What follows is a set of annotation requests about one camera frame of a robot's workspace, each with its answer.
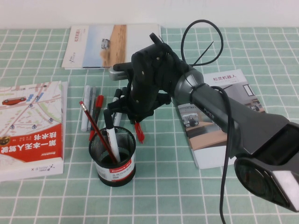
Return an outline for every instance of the robotic arm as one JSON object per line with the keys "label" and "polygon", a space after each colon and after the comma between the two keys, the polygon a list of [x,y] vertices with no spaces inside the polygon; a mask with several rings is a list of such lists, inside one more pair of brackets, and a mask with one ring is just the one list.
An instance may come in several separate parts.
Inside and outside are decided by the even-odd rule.
{"label": "robotic arm", "polygon": [[[132,55],[131,63],[114,65],[114,77],[128,79],[125,97],[108,104],[112,112],[128,115],[132,123],[153,115],[171,97],[192,103],[228,132],[223,95],[204,83],[203,75],[181,61],[154,34],[154,44]],[[259,113],[229,99],[233,127],[235,172],[252,194],[299,212],[299,125],[283,116]]]}

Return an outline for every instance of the pen cap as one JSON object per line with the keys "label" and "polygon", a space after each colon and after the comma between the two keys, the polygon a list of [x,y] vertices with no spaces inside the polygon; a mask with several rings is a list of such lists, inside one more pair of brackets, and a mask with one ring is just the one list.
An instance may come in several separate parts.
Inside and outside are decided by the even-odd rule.
{"label": "pen cap", "polygon": [[121,97],[121,89],[116,89],[114,97],[117,97],[117,98]]}
{"label": "pen cap", "polygon": [[111,112],[108,109],[104,110],[104,120],[107,129],[112,129],[114,127]]}
{"label": "pen cap", "polygon": [[124,96],[125,96],[125,95],[126,95],[126,93],[127,93],[127,88],[126,88],[126,87],[123,87],[123,88],[122,88],[122,95],[124,95]]}
{"label": "pen cap", "polygon": [[104,96],[99,95],[96,102],[96,107],[102,107],[104,101]]}

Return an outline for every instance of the red car illustration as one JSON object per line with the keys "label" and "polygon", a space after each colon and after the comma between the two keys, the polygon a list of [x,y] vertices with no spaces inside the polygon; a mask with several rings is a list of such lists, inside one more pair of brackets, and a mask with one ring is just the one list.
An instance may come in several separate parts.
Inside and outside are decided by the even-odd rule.
{"label": "red car illustration", "polygon": [[18,104],[20,102],[24,102],[26,101],[26,97],[21,97],[21,98],[11,98],[11,99],[6,99],[2,102],[2,105],[8,105],[8,106],[11,106],[11,105],[15,105],[15,104]]}

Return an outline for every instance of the black mesh pen holder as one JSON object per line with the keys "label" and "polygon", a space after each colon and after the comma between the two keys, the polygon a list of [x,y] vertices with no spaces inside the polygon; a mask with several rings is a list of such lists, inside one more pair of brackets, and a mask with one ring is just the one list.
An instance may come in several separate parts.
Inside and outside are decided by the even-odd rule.
{"label": "black mesh pen holder", "polygon": [[[129,183],[136,172],[135,149],[136,140],[126,128],[115,126],[115,135],[121,162],[114,164],[98,135],[89,143],[89,154],[95,161],[100,180],[111,187],[120,187]],[[108,141],[106,128],[100,130]]]}

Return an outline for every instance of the magazine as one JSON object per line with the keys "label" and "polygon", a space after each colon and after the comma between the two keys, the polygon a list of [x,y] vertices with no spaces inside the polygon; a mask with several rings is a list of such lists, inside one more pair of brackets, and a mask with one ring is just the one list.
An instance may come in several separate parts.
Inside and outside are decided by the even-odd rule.
{"label": "magazine", "polygon": [[[257,112],[265,112],[241,70],[204,74],[209,86],[219,86],[228,96]],[[224,164],[227,134],[193,104],[178,105],[196,166],[214,168]],[[233,164],[235,158],[229,159]]]}
{"label": "magazine", "polygon": [[150,34],[161,35],[157,24],[72,26],[62,67],[109,68],[131,61],[135,52],[153,44]]}
{"label": "magazine", "polygon": [[0,87],[0,181],[63,173],[67,82]]}

